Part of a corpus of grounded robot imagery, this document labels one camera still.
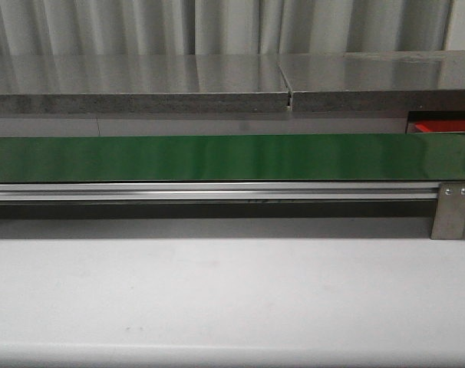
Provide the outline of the aluminium conveyor side rail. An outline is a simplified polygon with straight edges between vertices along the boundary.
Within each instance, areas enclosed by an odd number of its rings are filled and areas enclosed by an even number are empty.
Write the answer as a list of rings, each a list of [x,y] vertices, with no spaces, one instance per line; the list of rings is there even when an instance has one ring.
[[[0,202],[435,199],[439,182],[107,182],[0,184]]]

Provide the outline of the red plastic tray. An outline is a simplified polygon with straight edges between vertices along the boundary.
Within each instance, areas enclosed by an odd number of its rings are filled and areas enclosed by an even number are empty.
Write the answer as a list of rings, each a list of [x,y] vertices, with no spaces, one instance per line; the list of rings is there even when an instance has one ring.
[[[419,133],[465,133],[465,120],[422,120],[414,128]]]

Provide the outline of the grey stone shelf left slab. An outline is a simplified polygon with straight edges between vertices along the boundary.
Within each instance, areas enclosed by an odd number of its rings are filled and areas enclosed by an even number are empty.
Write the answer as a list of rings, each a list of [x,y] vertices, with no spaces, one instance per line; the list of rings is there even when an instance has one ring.
[[[0,115],[283,113],[268,55],[0,56]]]

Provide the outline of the green conveyor belt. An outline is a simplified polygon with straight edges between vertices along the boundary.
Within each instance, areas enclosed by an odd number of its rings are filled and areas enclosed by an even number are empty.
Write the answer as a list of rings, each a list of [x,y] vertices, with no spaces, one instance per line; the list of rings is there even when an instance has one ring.
[[[0,183],[465,180],[465,135],[0,137]]]

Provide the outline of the grey stone shelf right slab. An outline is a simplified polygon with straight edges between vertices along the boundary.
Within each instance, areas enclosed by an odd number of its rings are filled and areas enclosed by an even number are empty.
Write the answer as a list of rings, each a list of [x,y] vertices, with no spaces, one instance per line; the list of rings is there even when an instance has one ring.
[[[292,110],[465,111],[465,51],[282,54]]]

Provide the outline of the white pleated curtain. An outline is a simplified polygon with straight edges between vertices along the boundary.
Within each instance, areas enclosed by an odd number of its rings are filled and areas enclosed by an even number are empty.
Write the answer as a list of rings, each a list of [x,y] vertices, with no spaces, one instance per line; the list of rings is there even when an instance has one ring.
[[[451,1],[0,1],[0,55],[441,50]]]

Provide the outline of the steel conveyor support bracket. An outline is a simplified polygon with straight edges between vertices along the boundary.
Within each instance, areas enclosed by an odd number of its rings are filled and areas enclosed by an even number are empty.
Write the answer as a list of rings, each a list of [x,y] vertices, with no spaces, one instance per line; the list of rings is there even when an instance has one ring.
[[[465,182],[444,182],[440,185],[430,238],[457,240],[465,229]]]

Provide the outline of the grey stone shelf slab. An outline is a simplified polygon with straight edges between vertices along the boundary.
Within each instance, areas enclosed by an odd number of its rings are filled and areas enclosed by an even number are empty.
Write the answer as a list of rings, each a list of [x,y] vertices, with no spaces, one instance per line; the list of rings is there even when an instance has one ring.
[[[0,115],[283,113],[268,55],[0,56]]]
[[[282,54],[292,110],[465,111],[465,51]]]

